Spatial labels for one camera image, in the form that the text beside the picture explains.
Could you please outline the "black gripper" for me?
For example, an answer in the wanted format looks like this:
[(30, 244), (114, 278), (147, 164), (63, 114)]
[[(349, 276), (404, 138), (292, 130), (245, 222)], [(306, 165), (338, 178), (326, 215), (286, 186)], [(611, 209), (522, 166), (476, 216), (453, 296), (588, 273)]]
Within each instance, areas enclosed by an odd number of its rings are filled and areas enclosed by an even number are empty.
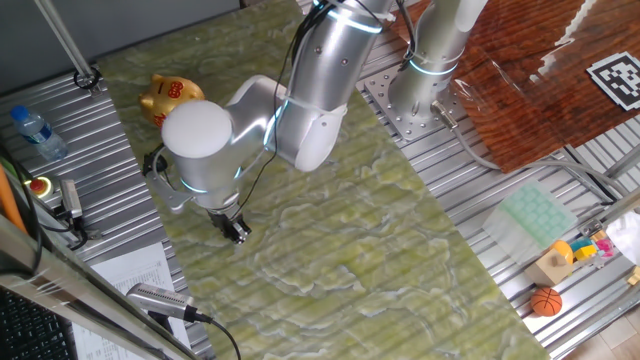
[(244, 222), (239, 205), (231, 205), (223, 209), (208, 209), (207, 213), (213, 223), (233, 243), (243, 244), (251, 229)]

